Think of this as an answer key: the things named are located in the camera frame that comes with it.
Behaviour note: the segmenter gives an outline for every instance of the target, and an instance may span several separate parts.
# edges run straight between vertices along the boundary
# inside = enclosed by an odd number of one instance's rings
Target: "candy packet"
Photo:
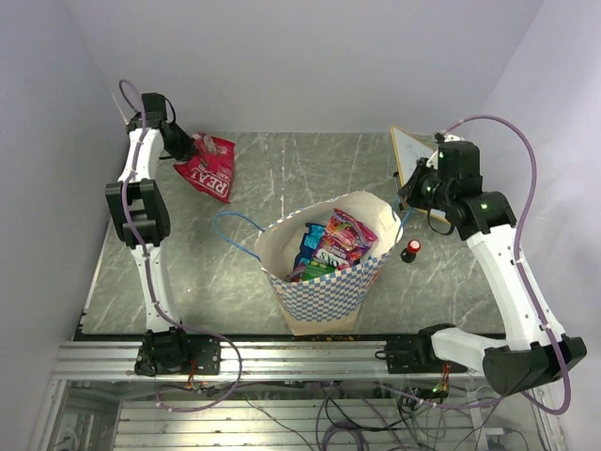
[[[193,138],[196,154],[173,167],[196,190],[229,204],[235,144],[204,133],[194,134]]]
[[[302,240],[300,241],[300,252],[294,259],[295,268],[301,263],[307,264],[311,261],[313,252],[317,248],[319,240],[321,240],[321,236],[323,235],[323,231],[326,228],[324,225],[315,223],[307,223],[305,225],[309,231],[302,236]]]
[[[334,209],[313,257],[343,270],[353,266],[377,240],[378,236],[363,223],[342,210]]]
[[[312,259],[307,267],[302,272],[301,280],[311,280],[321,277],[322,275],[329,274],[336,271],[336,267],[332,265],[326,265],[315,259]]]
[[[306,268],[307,268],[307,262],[308,262],[308,260],[305,260],[305,261],[301,262],[299,265],[297,265],[294,268],[294,270],[292,270],[292,272],[285,277],[284,281],[285,282],[299,282],[304,273],[304,270],[306,270]]]

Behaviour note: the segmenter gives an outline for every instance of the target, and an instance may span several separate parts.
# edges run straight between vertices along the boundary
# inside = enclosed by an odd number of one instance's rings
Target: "robotic arm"
[[[186,365],[191,360],[200,361],[208,355],[209,365],[203,365],[204,374],[217,374],[219,368],[213,362],[219,362],[219,346],[209,339],[201,343],[202,349],[195,347],[194,342],[204,338],[186,336],[183,329],[174,327],[156,308],[158,305],[168,318],[181,322],[166,266],[169,215],[154,178],[163,150],[178,161],[188,161],[194,154],[194,146],[193,139],[176,124],[173,107],[174,119],[168,121],[168,100],[163,95],[143,94],[142,101],[146,134],[140,142],[143,127],[141,114],[137,112],[127,127],[130,153],[126,168],[118,182],[108,184],[105,191],[117,236],[130,248],[136,262],[146,303],[148,332],[135,371],[148,376],[177,374],[188,371]],[[124,185],[127,185],[127,207],[122,199]],[[550,312],[521,250],[519,261],[514,261],[516,217],[503,194],[482,191],[480,150],[473,143],[439,142],[437,167],[430,167],[426,158],[419,160],[400,196],[414,208],[446,213],[451,227],[457,229],[461,240],[468,243],[480,262],[506,330],[504,340],[494,340],[468,334],[452,324],[426,328],[419,332],[421,344],[416,352],[419,360],[451,361],[482,372],[497,393],[509,396],[561,376],[547,331],[559,343],[568,369],[586,355],[582,339],[568,337]],[[145,246],[134,236],[131,224]],[[526,272],[546,312],[546,324],[538,318],[517,264]],[[152,299],[149,287],[153,288],[156,299]],[[207,353],[208,347],[216,349]]]
[[[581,338],[568,337],[551,313],[519,249],[514,261],[516,217],[501,193],[484,193],[480,175],[480,149],[467,141],[440,142],[437,168],[422,158],[400,197],[410,206],[442,210],[462,241],[476,255],[490,284],[505,326],[506,338],[494,340],[468,334],[452,324],[420,332],[431,355],[483,372],[492,388],[509,396],[557,380],[559,363],[547,330],[560,344],[568,369],[586,355]],[[521,264],[546,312],[542,324],[518,273]]]
[[[180,322],[181,318],[173,301],[166,264],[166,238],[171,232],[171,224],[167,208],[154,178],[163,150],[166,150],[172,158],[178,161],[187,161],[193,156],[193,139],[176,124],[173,107],[174,118],[171,122],[167,120],[166,105],[169,101],[163,95],[142,94],[142,101],[146,111],[147,130],[137,152],[137,158],[136,147],[142,136],[142,119],[139,112],[127,126],[130,136],[130,151],[125,169],[117,183],[106,185],[105,194],[117,236],[130,248],[140,274],[146,302],[146,329],[160,333],[169,331],[173,325],[157,313],[152,303],[146,277],[143,246],[134,237],[126,220],[121,191],[125,179],[133,169],[134,175],[127,184],[128,209],[133,224],[146,243],[150,261],[149,283],[153,284],[154,292],[157,294],[160,307],[165,315]]]

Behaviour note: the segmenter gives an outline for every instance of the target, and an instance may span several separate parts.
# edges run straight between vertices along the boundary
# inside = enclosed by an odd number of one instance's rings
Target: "red bottle cap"
[[[407,252],[411,254],[417,254],[418,252],[420,252],[420,249],[422,249],[422,244],[417,240],[411,240],[407,244]]]

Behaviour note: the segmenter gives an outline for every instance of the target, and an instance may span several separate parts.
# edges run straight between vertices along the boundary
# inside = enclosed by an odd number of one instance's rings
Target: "blue bag handle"
[[[245,219],[246,221],[248,221],[249,223],[251,223],[253,226],[255,226],[256,228],[258,228],[262,232],[264,232],[265,229],[263,227],[261,227],[259,224],[257,224],[255,221],[253,221],[251,218],[249,218],[248,216],[244,216],[242,213],[237,213],[235,211],[222,211],[221,213],[217,213],[215,216],[213,216],[213,230],[215,230],[215,233],[217,233],[217,235],[219,235],[219,237],[222,240],[225,240],[225,241],[229,242],[231,245],[238,247],[240,251],[244,251],[249,256],[252,256],[252,257],[256,258],[257,260],[261,261],[261,258],[259,258],[259,256],[257,254],[255,254],[253,251],[250,251],[249,249],[245,248],[241,244],[238,244],[237,242],[235,242],[235,241],[227,238],[219,230],[219,228],[217,227],[217,218],[219,218],[220,216],[238,216],[238,217],[240,217],[242,219]]]

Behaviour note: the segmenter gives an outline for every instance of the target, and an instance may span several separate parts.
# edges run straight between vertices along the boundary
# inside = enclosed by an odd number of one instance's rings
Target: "small bottle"
[[[405,263],[411,263],[417,256],[417,253],[420,252],[420,249],[422,249],[422,244],[419,241],[410,240],[407,243],[407,247],[401,252],[401,260]]]

